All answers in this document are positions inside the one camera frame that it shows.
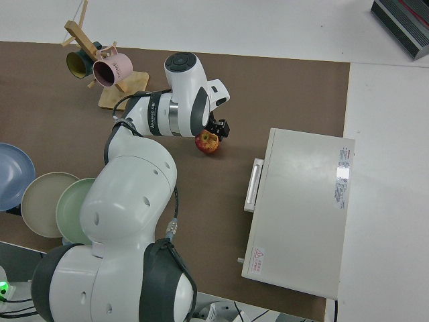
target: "power strip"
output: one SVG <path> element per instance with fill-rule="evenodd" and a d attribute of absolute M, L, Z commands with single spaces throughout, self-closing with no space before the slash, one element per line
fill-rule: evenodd
<path fill-rule="evenodd" d="M 11 301 L 13 294 L 15 293 L 16 286 L 12 286 L 9 284 L 9 288 L 7 289 L 6 294 L 2 295 L 5 299 Z M 0 301 L 0 313 L 6 312 L 9 303 Z"/>

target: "blue plate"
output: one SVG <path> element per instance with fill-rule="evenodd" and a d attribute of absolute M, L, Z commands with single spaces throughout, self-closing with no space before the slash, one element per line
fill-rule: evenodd
<path fill-rule="evenodd" d="M 36 171 L 29 156 L 16 146 L 0 143 L 0 211 L 18 206 L 35 178 Z"/>

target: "beige plate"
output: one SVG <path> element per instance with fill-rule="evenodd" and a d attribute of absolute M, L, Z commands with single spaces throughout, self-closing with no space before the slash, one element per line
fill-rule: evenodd
<path fill-rule="evenodd" d="M 65 172 L 51 172 L 36 178 L 25 190 L 21 214 L 27 226 L 44 237 L 61 237 L 56 225 L 56 205 L 61 194 L 76 176 Z"/>

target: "green light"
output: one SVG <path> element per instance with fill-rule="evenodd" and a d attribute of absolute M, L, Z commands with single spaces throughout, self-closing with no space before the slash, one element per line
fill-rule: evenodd
<path fill-rule="evenodd" d="M 6 294 L 9 289 L 9 284 L 5 281 L 0 282 L 0 294 Z"/>

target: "pink mug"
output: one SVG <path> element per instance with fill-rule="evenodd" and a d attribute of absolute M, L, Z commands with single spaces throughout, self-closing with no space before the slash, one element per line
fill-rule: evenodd
<path fill-rule="evenodd" d="M 101 52 L 110 50 L 111 54 L 103 58 Z M 133 73 L 133 64 L 128 56 L 118 53 L 116 47 L 110 46 L 97 50 L 97 61 L 93 72 L 95 79 L 104 87 L 110 87 Z"/>

